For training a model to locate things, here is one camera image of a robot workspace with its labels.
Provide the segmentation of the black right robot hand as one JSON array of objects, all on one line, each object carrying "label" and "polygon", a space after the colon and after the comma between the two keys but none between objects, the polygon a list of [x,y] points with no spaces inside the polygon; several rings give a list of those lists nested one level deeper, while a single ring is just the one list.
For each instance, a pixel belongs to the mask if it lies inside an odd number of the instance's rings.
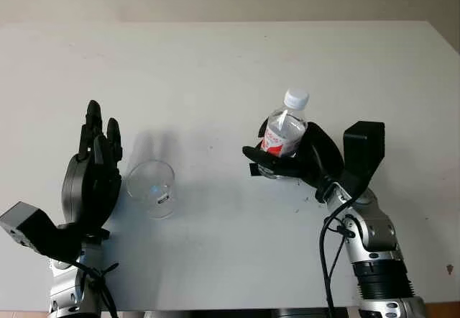
[{"label": "black right robot hand", "polygon": [[252,176],[264,168],[274,176],[298,178],[318,188],[325,177],[336,178],[344,169],[344,160],[335,142],[314,122],[308,122],[299,148],[293,157],[277,157],[262,150],[262,145],[244,146],[243,154],[251,160]]}]

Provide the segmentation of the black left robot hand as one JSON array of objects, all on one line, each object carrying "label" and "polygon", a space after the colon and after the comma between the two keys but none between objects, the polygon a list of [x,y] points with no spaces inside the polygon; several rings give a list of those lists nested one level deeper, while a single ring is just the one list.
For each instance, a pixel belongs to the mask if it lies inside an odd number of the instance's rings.
[{"label": "black left robot hand", "polygon": [[70,159],[61,194],[66,224],[81,234],[96,234],[110,217],[121,188],[122,156],[118,122],[110,118],[103,130],[101,107],[89,101],[78,152]]}]

